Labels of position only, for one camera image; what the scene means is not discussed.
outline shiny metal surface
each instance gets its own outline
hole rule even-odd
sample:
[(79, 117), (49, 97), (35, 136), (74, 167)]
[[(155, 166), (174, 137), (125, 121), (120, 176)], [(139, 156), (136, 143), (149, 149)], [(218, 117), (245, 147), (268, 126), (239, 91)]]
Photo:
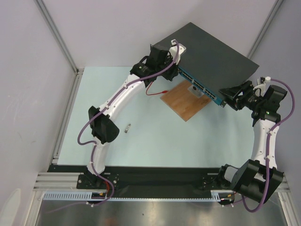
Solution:
[[(257, 213), (242, 203), (221, 207), (212, 202), (107, 202), (103, 206), (84, 204), (47, 214), (66, 201), (43, 201), (36, 226), (286, 226), (277, 194)], [(257, 203), (248, 201), (251, 207)]]

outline red wire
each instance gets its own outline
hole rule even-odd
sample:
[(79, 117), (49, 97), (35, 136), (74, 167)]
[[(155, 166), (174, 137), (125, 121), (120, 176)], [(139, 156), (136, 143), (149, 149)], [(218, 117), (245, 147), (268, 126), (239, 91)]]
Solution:
[(152, 83), (153, 83), (153, 82), (151, 82), (150, 85), (148, 86), (148, 88), (146, 89), (146, 91), (145, 91), (145, 94), (146, 94), (146, 95), (148, 95), (148, 96), (153, 96), (153, 95), (157, 95), (157, 94), (167, 93), (167, 92), (168, 92), (168, 90), (164, 90), (164, 91), (159, 92), (159, 93), (151, 93), (151, 94), (148, 94), (147, 91), (149, 91), (149, 88), (151, 87)]

